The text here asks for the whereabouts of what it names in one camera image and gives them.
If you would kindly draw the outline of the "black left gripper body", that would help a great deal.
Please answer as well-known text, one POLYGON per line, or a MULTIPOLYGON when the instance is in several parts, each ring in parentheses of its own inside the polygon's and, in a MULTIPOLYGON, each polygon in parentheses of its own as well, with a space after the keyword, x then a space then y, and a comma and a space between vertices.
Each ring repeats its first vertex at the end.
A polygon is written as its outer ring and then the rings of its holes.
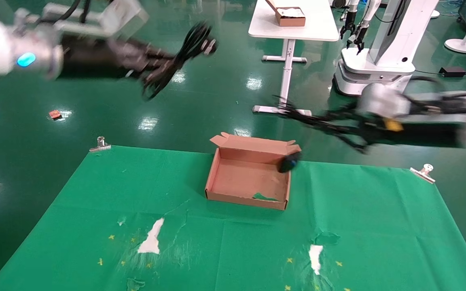
POLYGON ((155 70, 148 44, 137 39, 95 39, 63 35, 58 79, 138 78, 155 70))

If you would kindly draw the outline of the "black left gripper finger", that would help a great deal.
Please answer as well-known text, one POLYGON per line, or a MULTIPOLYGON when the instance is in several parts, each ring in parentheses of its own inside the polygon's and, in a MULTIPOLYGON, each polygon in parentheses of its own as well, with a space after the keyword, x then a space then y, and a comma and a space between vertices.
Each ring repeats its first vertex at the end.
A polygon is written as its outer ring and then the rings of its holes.
POLYGON ((139 42, 136 44, 136 48, 140 51, 140 60, 141 61, 154 61, 154 60, 171 60, 176 55, 164 51, 161 48, 155 47, 151 43, 139 42))
POLYGON ((155 97, 174 76, 174 61, 151 61, 142 71, 130 70, 128 78, 141 81, 142 97, 155 97))

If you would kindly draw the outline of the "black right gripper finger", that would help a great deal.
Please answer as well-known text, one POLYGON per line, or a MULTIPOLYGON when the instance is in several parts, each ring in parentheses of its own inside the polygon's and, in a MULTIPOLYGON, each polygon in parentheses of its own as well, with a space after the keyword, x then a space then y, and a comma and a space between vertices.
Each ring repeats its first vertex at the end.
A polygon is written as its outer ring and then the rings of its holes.
POLYGON ((288 118, 304 124, 328 123, 343 120, 364 121, 364 117, 356 113, 356 106, 357 102, 355 101, 342 105, 337 109, 326 110, 320 115, 309 116, 300 113, 292 103, 287 103, 277 106, 277 114, 281 118, 288 118))
POLYGON ((366 154, 368 151, 368 141, 360 135, 356 127, 346 127, 332 124, 324 121, 312 121, 306 123, 311 129, 321 131, 322 133, 338 138, 355 151, 366 154))

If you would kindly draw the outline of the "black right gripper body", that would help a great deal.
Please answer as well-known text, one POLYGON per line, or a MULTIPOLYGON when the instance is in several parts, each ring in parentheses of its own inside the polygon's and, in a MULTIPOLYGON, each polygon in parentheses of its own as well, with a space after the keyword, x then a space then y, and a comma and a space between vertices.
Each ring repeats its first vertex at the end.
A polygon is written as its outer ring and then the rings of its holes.
POLYGON ((368 145, 462 148, 466 121, 389 120, 377 115, 357 115, 358 134, 368 145))

